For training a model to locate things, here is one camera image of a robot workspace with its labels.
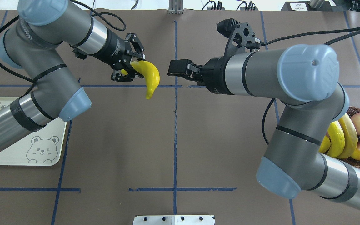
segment cartoon bear face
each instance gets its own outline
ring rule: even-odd
[[[56,145],[59,138],[56,136],[50,139],[41,139],[39,136],[35,136],[31,139],[32,145],[26,154],[27,159],[35,161],[36,163],[52,163],[58,156]]]

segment white tray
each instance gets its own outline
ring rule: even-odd
[[[0,110],[18,97],[0,97]],[[56,118],[43,129],[33,132],[0,152],[0,165],[51,166],[59,161],[66,122]],[[42,152],[48,149],[49,154]]]

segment robotic arm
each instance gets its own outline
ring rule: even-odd
[[[133,68],[149,63],[143,61],[144,47],[136,34],[129,33],[123,40],[68,0],[20,0],[17,9],[18,23],[0,38],[0,57],[26,70],[37,89],[0,111],[0,151],[57,117],[70,121],[91,107],[55,50],[62,42],[74,47],[76,57],[90,55],[111,66],[113,81],[148,75],[154,82],[147,82],[147,98],[152,96],[159,73],[140,74]],[[133,58],[140,62],[131,62]]]
[[[335,51],[301,44],[259,52],[249,24],[227,19],[217,30],[229,39],[224,56],[205,65],[172,60],[167,74],[197,81],[215,94],[280,99],[286,108],[262,157],[258,182],[284,198],[314,191],[360,209],[360,169],[318,152],[330,122],[349,106]]]

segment blue plastic cover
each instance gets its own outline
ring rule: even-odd
[[[345,96],[344,106],[342,107],[340,114],[338,114],[338,116],[336,118],[334,118],[332,120],[332,122],[339,120],[341,117],[343,117],[344,114],[347,112],[348,107],[350,106],[350,98],[348,97],[347,92],[345,91],[344,87],[340,83],[338,83],[338,84],[340,85],[340,87],[342,88],[342,91],[344,92],[344,96]]]
[[[287,173],[266,157],[262,157],[256,180],[269,191],[288,199],[297,197],[301,191],[300,186]]]
[[[68,7],[68,0],[19,0],[17,11],[26,22],[44,26],[57,20]]]
[[[336,52],[324,44],[299,44],[287,48],[277,64],[280,86],[290,97],[320,101],[336,89],[340,67]]]
[[[60,111],[59,118],[65,122],[71,121],[90,107],[91,100],[88,98],[84,88],[79,88]]]
[[[3,60],[4,62],[6,62],[8,65],[10,65],[13,68],[16,69],[22,69],[21,66],[17,65],[7,54],[6,50],[5,50],[5,44],[4,44],[4,39],[5,39],[5,34],[2,37],[0,37],[0,58],[1,60]]]

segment white label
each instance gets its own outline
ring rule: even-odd
[[[294,11],[307,11],[305,3],[290,3],[290,7]]]

